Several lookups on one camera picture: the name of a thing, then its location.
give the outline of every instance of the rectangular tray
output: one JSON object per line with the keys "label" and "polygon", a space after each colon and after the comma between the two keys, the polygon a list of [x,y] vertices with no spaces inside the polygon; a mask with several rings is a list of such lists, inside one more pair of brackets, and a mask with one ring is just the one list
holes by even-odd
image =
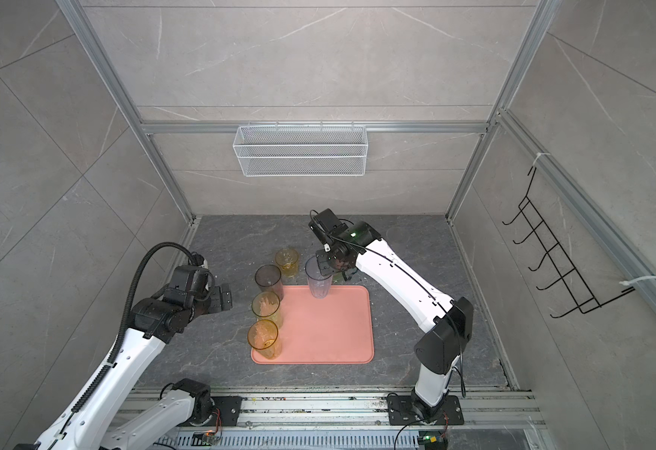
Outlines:
{"label": "rectangular tray", "polygon": [[283,286],[283,350],[276,359],[251,351],[260,365],[363,365],[373,359],[370,298],[363,286],[331,286],[316,299],[307,286]]}

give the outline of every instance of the plastic cup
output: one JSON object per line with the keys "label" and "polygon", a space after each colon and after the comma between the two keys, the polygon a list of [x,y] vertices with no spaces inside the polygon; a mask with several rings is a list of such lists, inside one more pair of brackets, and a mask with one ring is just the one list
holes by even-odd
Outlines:
{"label": "plastic cup", "polygon": [[275,359],[283,350],[279,328],[270,320],[258,320],[248,330],[248,343],[268,359]]}
{"label": "plastic cup", "polygon": [[280,267],[283,276],[291,278],[298,274],[298,259],[300,255],[293,248],[281,248],[274,261]]}
{"label": "plastic cup", "polygon": [[328,291],[330,291],[333,275],[321,275],[318,260],[314,256],[306,261],[306,275],[308,276],[308,288],[311,290],[313,297],[325,298]]}
{"label": "plastic cup", "polygon": [[280,281],[280,269],[277,265],[266,264],[255,271],[255,282],[264,293],[276,293],[283,299],[283,283]]}
{"label": "plastic cup", "polygon": [[283,326],[283,316],[280,314],[280,299],[274,292],[261,292],[256,295],[251,304],[253,314],[258,320],[270,320],[278,328]]}

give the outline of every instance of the dark marble floor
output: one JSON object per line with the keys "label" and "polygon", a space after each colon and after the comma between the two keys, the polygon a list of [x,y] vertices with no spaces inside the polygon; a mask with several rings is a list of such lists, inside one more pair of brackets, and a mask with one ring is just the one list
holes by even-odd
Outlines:
{"label": "dark marble floor", "polygon": [[[466,384],[505,386],[506,378],[481,307],[467,279],[448,224],[438,215],[347,216],[371,224],[395,252],[436,288],[454,298],[466,297],[476,308],[473,337],[464,354]],[[261,365],[250,357],[246,334],[255,321],[250,301],[260,292],[253,275],[283,247],[306,256],[319,242],[308,216],[205,216],[190,248],[206,257],[217,283],[233,291],[231,311],[192,322],[184,334],[147,368],[137,385],[162,386],[183,377],[213,386],[410,385],[418,377],[413,345],[422,332],[411,316],[376,281],[359,272],[349,284],[370,293],[376,355],[368,364]],[[285,284],[307,284],[301,270]]]}

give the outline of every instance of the black wire rack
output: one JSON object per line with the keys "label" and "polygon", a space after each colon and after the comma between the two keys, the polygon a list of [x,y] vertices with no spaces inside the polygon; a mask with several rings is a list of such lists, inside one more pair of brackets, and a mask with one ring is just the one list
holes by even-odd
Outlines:
{"label": "black wire rack", "polygon": [[[543,251],[544,251],[542,258],[540,258],[540,262],[538,263],[538,267],[532,268],[532,267],[528,266],[528,269],[531,270],[531,272],[536,272],[538,269],[540,269],[540,266],[543,265],[543,262],[545,261],[545,259],[548,259],[550,261],[550,263],[553,265],[553,268],[556,270],[557,275],[558,275],[558,278],[557,278],[556,281],[550,283],[546,287],[536,286],[535,288],[539,291],[545,291],[545,290],[555,286],[557,283],[562,282],[563,285],[568,290],[568,293],[571,295],[571,299],[573,300],[573,303],[575,304],[575,306],[573,308],[571,308],[570,310],[564,312],[563,314],[560,314],[560,315],[551,314],[550,317],[552,317],[554,319],[562,318],[562,317],[564,317],[564,316],[566,316],[566,315],[568,315],[571,312],[576,311],[576,310],[582,312],[583,314],[587,314],[590,311],[594,311],[598,308],[602,308],[603,306],[609,304],[610,302],[618,300],[619,298],[623,297],[624,295],[628,295],[629,293],[632,293],[633,291],[635,291],[634,287],[628,287],[627,289],[622,290],[620,292],[620,294],[618,294],[617,296],[611,298],[610,300],[601,302],[596,298],[596,296],[593,293],[593,291],[591,290],[590,286],[588,286],[588,283],[586,283],[585,279],[583,278],[583,275],[581,274],[581,271],[579,271],[578,268],[575,267],[575,264],[573,263],[573,260],[571,259],[571,256],[568,255],[568,253],[566,252],[566,249],[563,248],[563,244],[561,244],[560,241],[556,238],[556,234],[553,233],[553,230],[550,229],[550,226],[548,225],[548,223],[545,221],[545,219],[543,219],[543,216],[540,214],[540,211],[538,211],[538,208],[535,207],[533,202],[531,202],[530,198],[528,197],[528,194],[530,193],[530,187],[533,185],[533,179],[535,178],[535,167],[530,168],[530,170],[528,171],[528,176],[530,176],[530,183],[528,183],[528,189],[526,189],[525,195],[523,196],[521,201],[518,203],[518,214],[516,214],[515,217],[513,217],[513,219],[510,222],[507,222],[507,223],[503,222],[503,225],[511,225],[513,222],[515,222],[515,220],[518,217],[522,216],[525,219],[525,221],[528,223],[528,225],[530,226],[530,232],[528,233],[528,235],[525,238],[523,238],[522,240],[520,240],[518,242],[513,240],[513,243],[514,244],[522,244],[528,238],[530,238],[531,235],[535,235],[535,237],[538,238],[538,242],[540,243],[540,246],[543,248]],[[532,224],[532,222],[530,221],[528,216],[525,214],[525,209],[528,208],[528,207],[531,207],[535,211],[535,214],[539,218],[539,222],[535,225]],[[551,247],[546,246],[545,242],[543,241],[543,239],[540,238],[540,235],[538,234],[539,227],[545,228],[550,233],[550,235],[556,241],[556,243],[554,245],[552,245]],[[550,252],[552,252],[552,251],[561,251],[561,252],[563,252],[563,255],[568,260],[568,263],[569,263],[568,270],[565,273],[563,273],[563,274],[560,273],[560,269],[558,268],[558,265],[556,264],[555,258],[553,257],[553,255],[550,254]],[[566,282],[566,277],[570,274],[573,274],[573,273],[575,273],[578,276],[578,278],[581,280],[581,282],[585,286],[585,288],[586,288],[586,290],[589,294],[589,299],[587,299],[585,301],[578,301],[575,298],[575,293],[571,289],[571,286],[569,286],[568,283]]]}

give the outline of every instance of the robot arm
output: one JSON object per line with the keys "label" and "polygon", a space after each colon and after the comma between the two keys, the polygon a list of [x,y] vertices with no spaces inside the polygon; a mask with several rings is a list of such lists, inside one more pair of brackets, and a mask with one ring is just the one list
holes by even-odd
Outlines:
{"label": "robot arm", "polygon": [[428,420],[448,391],[473,328],[473,305],[435,289],[403,262],[380,234],[365,222],[348,227],[333,211],[311,217],[309,227],[323,244],[316,252],[323,275],[358,268],[372,276],[410,313],[425,333],[413,347],[421,362],[413,410]]}
{"label": "robot arm", "polygon": [[[188,254],[190,265],[177,267],[170,283],[133,305],[142,267],[158,248],[166,246]],[[199,315],[231,309],[228,284],[215,286],[212,274],[199,266],[202,263],[200,255],[178,244],[151,248],[136,271],[114,348],[36,443],[19,444],[15,450],[143,450],[179,423],[206,423],[215,412],[210,387],[182,379],[153,407],[106,433],[138,378],[176,333],[182,333]]]}

